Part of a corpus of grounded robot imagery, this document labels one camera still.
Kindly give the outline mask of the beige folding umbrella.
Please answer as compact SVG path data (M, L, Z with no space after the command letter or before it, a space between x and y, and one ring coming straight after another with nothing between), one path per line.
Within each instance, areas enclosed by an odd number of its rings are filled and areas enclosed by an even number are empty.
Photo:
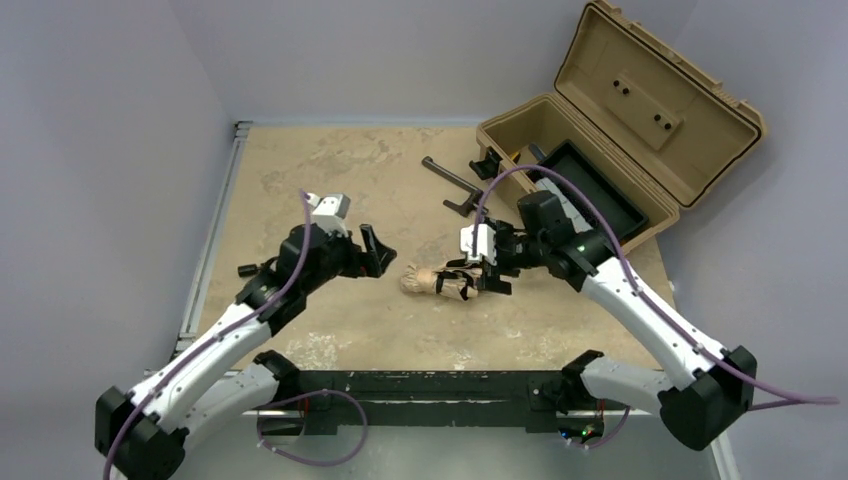
M413 294L437 295L459 301L468 301L479 295L478 282L482 269L459 262L438 267L408 265L400 277L403 291Z

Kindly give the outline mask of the black toolbox tray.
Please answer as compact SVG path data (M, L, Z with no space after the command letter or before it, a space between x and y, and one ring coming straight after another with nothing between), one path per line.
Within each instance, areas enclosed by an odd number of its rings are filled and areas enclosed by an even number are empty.
M570 140L563 141L550 153L536 143L528 144L527 150L538 165L558 173L582 192L607 221L621 244L647 227L648 216ZM585 205L557 181L535 170L527 171L526 175L538 189L550 191L559 199L578 233L600 227Z

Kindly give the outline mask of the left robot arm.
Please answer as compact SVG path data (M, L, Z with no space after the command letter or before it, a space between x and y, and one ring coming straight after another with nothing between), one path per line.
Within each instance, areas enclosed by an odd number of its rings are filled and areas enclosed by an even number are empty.
M257 354L239 373L229 369L303 313L310 294L336 278L379 278L397 257L368 224L363 244L349 230L308 221L294 227L275 260L185 351L123 392L105 391L95 405L96 449L105 479L168 479L189 450L236 416L257 407L304 406L333 389L308 391L282 354Z

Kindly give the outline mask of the aluminium frame rail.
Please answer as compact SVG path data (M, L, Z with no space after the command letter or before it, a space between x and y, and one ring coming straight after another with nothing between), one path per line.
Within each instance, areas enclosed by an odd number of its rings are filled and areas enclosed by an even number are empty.
M279 408L311 395L300 370L262 345L301 314L308 296L338 278L378 278L396 258L370 225L356 244L345 225L343 194L303 193L305 220L270 264L237 294L218 324L155 375L127 392L110 389L96 404L95 444L106 470L128 479L167 479L187 451L233 417L256 407ZM509 293L509 278L543 267L612 314L658 361L656 370L625 365L589 350L559 374L539 373L524 389L485 386L480 377L453 380L427 373L392 381L367 375L352 397L478 409L491 425L499 408L524 402L550 428L556 413L619 402L658 416L684 446L707 447L751 406L757 364L745 349L728 350L699 332L632 271L611 228L577 231L549 191L519 200L522 228L482 219L462 234L464 262L482 271L479 285Z

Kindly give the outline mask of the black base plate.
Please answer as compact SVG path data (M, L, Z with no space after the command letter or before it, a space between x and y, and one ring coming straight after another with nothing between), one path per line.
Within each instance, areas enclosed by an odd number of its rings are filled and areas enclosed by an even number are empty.
M520 428L591 442L622 405L569 390L558 370L319 371L288 374L261 406L305 423L341 426Z

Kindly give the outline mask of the tan plastic toolbox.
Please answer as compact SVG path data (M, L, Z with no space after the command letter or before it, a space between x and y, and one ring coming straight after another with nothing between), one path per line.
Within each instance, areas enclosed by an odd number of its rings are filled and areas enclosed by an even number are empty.
M525 148L570 141L647 217L632 250L676 223L766 137L761 113L605 2L585 6L550 93L482 122L476 140L509 177L508 202L533 192Z

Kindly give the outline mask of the small black cylinder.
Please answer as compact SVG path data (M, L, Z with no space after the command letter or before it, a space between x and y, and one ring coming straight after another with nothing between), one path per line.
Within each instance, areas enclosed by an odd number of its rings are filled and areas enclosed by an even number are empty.
M247 278L256 275L261 270L257 264L245 264L237 268L237 275L240 278Z

